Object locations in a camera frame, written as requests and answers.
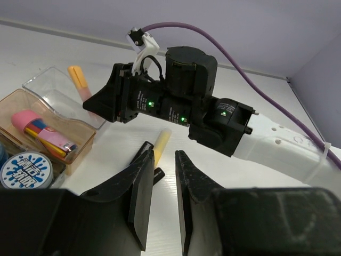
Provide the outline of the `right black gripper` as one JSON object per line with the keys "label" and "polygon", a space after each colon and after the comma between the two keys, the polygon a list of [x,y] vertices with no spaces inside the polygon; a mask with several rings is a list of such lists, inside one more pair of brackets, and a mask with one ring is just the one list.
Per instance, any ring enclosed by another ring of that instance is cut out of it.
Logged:
{"label": "right black gripper", "polygon": [[133,76],[131,63],[114,64],[106,85],[83,102],[83,109],[111,123],[128,123],[139,113],[164,120],[165,85],[162,68],[157,67],[159,78],[148,80],[148,73]]}

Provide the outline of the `yellow highlighter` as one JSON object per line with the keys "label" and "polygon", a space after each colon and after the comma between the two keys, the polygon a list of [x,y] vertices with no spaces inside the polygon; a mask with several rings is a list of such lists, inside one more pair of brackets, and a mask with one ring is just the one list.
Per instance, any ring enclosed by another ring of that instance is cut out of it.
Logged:
{"label": "yellow highlighter", "polygon": [[155,157],[155,163],[154,163],[155,168],[157,167],[158,162],[159,162],[159,160],[160,160],[160,158],[164,152],[164,149],[167,146],[167,143],[171,137],[171,134],[172,134],[171,129],[165,128],[159,133],[159,135],[157,137],[157,140],[156,140],[156,142],[154,144],[154,148],[153,148],[154,157]]}

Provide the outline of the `round blue white tape tin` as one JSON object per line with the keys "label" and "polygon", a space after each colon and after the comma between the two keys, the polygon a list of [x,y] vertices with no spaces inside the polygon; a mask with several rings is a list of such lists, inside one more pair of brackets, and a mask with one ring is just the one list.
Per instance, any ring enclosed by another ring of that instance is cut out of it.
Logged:
{"label": "round blue white tape tin", "polygon": [[1,184],[7,189],[48,188],[52,181],[52,163],[39,152],[25,151],[13,155],[1,168]]}

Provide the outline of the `orange pink highlighter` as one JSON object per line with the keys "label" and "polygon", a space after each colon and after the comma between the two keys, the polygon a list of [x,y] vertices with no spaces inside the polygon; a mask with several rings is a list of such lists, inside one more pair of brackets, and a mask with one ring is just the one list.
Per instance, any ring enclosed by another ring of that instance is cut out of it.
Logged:
{"label": "orange pink highlighter", "polygon": [[69,66],[67,70],[82,102],[85,102],[92,96],[92,94],[89,90],[88,82],[84,76],[81,67]]}

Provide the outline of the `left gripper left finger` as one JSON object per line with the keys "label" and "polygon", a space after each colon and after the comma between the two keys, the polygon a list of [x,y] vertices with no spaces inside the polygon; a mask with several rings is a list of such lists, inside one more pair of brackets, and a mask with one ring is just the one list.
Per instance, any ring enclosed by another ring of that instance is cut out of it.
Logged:
{"label": "left gripper left finger", "polygon": [[81,194],[85,251],[145,251],[154,153],[147,150],[107,181]]}

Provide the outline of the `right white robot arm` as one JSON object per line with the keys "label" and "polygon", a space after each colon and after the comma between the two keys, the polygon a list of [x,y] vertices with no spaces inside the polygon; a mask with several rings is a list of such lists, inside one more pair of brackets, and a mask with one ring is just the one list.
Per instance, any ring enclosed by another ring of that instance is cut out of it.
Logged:
{"label": "right white robot arm", "polygon": [[217,61],[202,50],[171,47],[159,79],[132,64],[113,66],[107,84],[83,108],[109,122],[149,115],[189,129],[189,138],[226,156],[255,162],[302,183],[340,190],[340,168],[327,144],[281,127],[254,108],[212,95]]}

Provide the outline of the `blue black highlighter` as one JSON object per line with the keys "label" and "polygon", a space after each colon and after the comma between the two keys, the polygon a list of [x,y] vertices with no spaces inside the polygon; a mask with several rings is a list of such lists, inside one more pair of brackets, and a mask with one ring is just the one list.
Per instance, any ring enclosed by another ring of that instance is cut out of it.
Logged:
{"label": "blue black highlighter", "polygon": [[157,184],[160,180],[165,177],[164,171],[158,167],[154,170],[153,184]]}

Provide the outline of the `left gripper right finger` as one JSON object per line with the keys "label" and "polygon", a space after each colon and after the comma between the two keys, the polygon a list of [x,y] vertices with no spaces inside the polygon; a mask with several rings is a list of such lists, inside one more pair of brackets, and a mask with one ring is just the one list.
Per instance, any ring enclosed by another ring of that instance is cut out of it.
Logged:
{"label": "left gripper right finger", "polygon": [[175,152],[178,214],[183,255],[221,255],[221,241],[211,193],[221,188],[188,155]]}

